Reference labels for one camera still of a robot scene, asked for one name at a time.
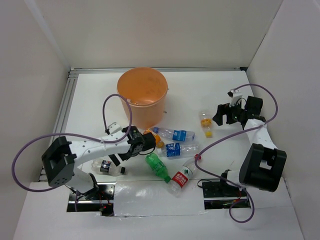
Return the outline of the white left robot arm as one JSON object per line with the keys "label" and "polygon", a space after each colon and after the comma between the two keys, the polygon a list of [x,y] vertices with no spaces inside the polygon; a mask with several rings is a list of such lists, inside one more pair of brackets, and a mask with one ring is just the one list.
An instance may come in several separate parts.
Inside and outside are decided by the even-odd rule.
{"label": "white left robot arm", "polygon": [[52,188],[66,185],[92,200],[102,194],[102,189],[95,176],[82,171],[80,165],[110,157],[119,166],[121,161],[156,147],[153,134],[142,134],[136,126],[123,128],[113,122],[107,128],[109,134],[97,141],[69,141],[65,136],[56,138],[41,157],[48,185]]}

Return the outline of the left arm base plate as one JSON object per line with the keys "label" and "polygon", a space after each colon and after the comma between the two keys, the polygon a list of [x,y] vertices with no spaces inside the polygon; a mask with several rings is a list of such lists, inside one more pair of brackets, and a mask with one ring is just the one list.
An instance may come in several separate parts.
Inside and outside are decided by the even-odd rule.
{"label": "left arm base plate", "polygon": [[77,190],[71,189],[67,201],[67,213],[97,213],[104,217],[113,217],[115,182],[99,182],[99,191],[86,198]]}

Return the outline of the white cap blue label bottle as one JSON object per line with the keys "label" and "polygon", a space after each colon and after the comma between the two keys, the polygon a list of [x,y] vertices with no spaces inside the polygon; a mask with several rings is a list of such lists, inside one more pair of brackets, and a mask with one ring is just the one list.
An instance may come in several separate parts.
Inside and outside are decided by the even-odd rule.
{"label": "white cap blue label bottle", "polygon": [[188,158],[195,156],[200,151],[200,146],[194,144],[169,143],[162,148],[158,148],[156,153],[160,157],[169,159]]}

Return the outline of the yellow cap clear bottle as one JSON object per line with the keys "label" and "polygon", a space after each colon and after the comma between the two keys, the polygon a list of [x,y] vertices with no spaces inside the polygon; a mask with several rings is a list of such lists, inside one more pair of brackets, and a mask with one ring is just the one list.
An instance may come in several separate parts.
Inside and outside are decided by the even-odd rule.
{"label": "yellow cap clear bottle", "polygon": [[213,119],[208,110],[201,110],[199,113],[200,125],[206,138],[213,137]]}

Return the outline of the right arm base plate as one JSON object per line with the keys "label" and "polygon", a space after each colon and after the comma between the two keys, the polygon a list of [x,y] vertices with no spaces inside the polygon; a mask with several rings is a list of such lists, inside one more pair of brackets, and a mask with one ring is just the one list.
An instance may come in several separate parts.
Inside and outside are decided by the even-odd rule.
{"label": "right arm base plate", "polygon": [[205,210],[250,208],[247,194],[239,188],[221,182],[219,179],[200,179],[197,186],[202,189]]}

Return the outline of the black label cola bottle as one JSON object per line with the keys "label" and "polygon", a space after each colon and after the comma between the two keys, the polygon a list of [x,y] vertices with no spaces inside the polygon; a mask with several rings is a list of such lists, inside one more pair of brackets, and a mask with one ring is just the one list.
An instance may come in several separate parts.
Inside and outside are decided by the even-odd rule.
{"label": "black label cola bottle", "polygon": [[126,173],[126,168],[118,165],[116,166],[112,161],[98,158],[92,161],[91,169],[99,175],[108,175],[118,177]]}

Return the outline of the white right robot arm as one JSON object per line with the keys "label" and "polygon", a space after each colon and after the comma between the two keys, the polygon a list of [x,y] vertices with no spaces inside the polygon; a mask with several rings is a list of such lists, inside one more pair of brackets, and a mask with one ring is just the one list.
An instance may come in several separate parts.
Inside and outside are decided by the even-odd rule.
{"label": "white right robot arm", "polygon": [[223,124],[226,116],[228,125],[240,123],[246,130],[250,149],[239,170],[239,183],[263,191],[275,192],[279,186],[287,160],[285,151],[280,150],[271,140],[267,121],[261,116],[263,100],[248,96],[242,106],[242,94],[232,95],[229,103],[220,104],[212,120]]}

